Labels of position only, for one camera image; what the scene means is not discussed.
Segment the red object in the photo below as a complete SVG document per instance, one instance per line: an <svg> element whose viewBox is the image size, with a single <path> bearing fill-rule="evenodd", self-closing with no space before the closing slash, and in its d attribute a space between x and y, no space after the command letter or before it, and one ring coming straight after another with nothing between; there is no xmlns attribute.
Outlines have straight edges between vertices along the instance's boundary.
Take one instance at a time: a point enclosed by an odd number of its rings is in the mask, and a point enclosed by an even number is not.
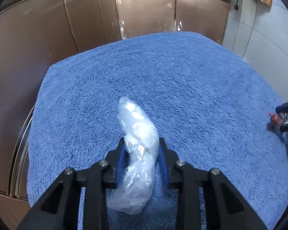
<svg viewBox="0 0 288 230"><path fill-rule="evenodd" d="M272 125L279 127L280 124L282 123L282 119L280 118L280 116L277 115L276 113L269 113L269 116Z"/></svg>

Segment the blue towel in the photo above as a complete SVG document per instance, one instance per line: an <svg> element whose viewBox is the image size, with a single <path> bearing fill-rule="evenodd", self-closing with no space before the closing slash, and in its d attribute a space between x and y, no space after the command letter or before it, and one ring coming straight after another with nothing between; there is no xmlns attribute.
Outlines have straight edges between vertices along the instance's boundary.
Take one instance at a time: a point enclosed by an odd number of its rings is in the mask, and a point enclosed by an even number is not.
<svg viewBox="0 0 288 230"><path fill-rule="evenodd" d="M119 41L51 66L29 142L31 205L65 167L90 167L123 136L119 98L138 103L170 149L194 167L219 167L273 229L288 204L288 150L268 131L282 103L241 58L197 33ZM79 211L83 222L83 195ZM157 165L153 195L138 215L109 210L110 229L173 229L176 193Z"/></svg>

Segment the plastic bag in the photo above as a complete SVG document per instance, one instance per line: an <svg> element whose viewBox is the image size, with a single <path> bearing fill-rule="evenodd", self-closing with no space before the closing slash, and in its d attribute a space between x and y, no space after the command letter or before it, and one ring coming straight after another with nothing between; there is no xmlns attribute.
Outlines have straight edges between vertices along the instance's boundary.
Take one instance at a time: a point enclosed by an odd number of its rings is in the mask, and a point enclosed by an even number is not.
<svg viewBox="0 0 288 230"><path fill-rule="evenodd" d="M288 112L285 113L269 113L270 124L277 132L280 131L280 126L288 123Z"/></svg>
<svg viewBox="0 0 288 230"><path fill-rule="evenodd" d="M119 100L118 119L125 133L130 162L120 185L112 190L107 205L116 211L138 214L153 192L159 134L145 112L127 97Z"/></svg>

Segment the white tile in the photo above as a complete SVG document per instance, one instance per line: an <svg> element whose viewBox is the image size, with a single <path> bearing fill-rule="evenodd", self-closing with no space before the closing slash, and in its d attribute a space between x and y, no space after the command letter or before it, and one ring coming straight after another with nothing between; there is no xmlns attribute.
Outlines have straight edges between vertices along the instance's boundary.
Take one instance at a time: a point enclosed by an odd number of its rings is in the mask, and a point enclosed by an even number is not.
<svg viewBox="0 0 288 230"><path fill-rule="evenodd" d="M288 10L258 1L253 27L288 54Z"/></svg>
<svg viewBox="0 0 288 230"><path fill-rule="evenodd" d="M256 0L243 0L240 21L253 27L256 13Z"/></svg>
<svg viewBox="0 0 288 230"><path fill-rule="evenodd" d="M227 18L227 24L226 24L222 46L230 51L232 50L235 39L236 39L238 26L239 26L238 20L233 19L231 17Z"/></svg>
<svg viewBox="0 0 288 230"><path fill-rule="evenodd" d="M261 33L252 30L244 60L288 100L288 55Z"/></svg>
<svg viewBox="0 0 288 230"><path fill-rule="evenodd" d="M283 7L284 9L287 9L281 0L272 0L272 3L279 5L279 6Z"/></svg>
<svg viewBox="0 0 288 230"><path fill-rule="evenodd" d="M251 31L251 27L239 22L238 32L232 50L239 57L243 57L244 55L248 40L250 39Z"/></svg>
<svg viewBox="0 0 288 230"><path fill-rule="evenodd" d="M243 0L238 0L238 10L235 10L235 8L234 8L234 6L236 5L237 0L231 0L230 1L230 3L229 3L229 11L228 11L228 16L229 17L240 21L242 1Z"/></svg>

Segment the glossy brown cabinet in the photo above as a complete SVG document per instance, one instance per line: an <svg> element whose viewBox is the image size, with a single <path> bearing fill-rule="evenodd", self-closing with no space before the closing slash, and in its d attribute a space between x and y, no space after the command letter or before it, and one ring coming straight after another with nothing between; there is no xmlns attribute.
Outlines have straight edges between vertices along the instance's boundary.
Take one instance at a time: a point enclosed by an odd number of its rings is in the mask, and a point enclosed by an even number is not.
<svg viewBox="0 0 288 230"><path fill-rule="evenodd" d="M65 0L79 52L106 44L98 0Z"/></svg>
<svg viewBox="0 0 288 230"><path fill-rule="evenodd" d="M63 0L26 0L0 14L0 192L48 67L76 53Z"/></svg>
<svg viewBox="0 0 288 230"><path fill-rule="evenodd" d="M106 43L121 40L115 0L99 0Z"/></svg>
<svg viewBox="0 0 288 230"><path fill-rule="evenodd" d="M30 208L28 201L0 195L0 218L10 230L16 230Z"/></svg>
<svg viewBox="0 0 288 230"><path fill-rule="evenodd" d="M123 39L173 32L175 0L117 0Z"/></svg>
<svg viewBox="0 0 288 230"><path fill-rule="evenodd" d="M5 224L16 229L30 209L31 109L52 64L152 33L193 31L222 41L227 14L223 0L17 0L1 11L0 217Z"/></svg>
<svg viewBox="0 0 288 230"><path fill-rule="evenodd" d="M176 0L175 31L200 33L222 43L228 6L222 0Z"/></svg>

